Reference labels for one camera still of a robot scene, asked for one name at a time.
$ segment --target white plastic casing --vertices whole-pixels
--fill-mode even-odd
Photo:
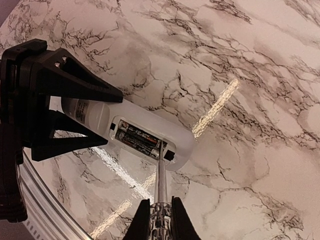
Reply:
[[[169,171],[176,171],[185,165],[196,143],[193,133],[189,130],[125,99],[122,103],[106,103],[63,97],[61,106],[63,112],[73,120],[155,165],[157,160],[154,158],[115,139],[120,120],[167,142],[163,155],[165,156],[168,150],[175,153],[173,160],[165,160],[166,169]]]

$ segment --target marble pattern table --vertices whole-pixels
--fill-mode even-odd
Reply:
[[[319,1],[22,0],[0,54],[33,38],[190,130],[237,79],[169,195],[203,240],[320,239]],[[111,144],[34,166],[94,239],[122,239],[154,191],[155,167]]]

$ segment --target black mount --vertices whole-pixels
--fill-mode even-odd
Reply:
[[[27,219],[17,166],[23,147],[42,161],[108,141],[49,109],[50,97],[121,103],[122,92],[92,74],[67,50],[47,50],[47,42],[33,39],[4,51],[0,61],[0,219]],[[86,135],[54,138],[56,130]]]
[[[173,240],[201,240],[179,197],[171,201],[171,234]],[[123,240],[148,240],[150,236],[150,200],[145,199],[132,219]]]

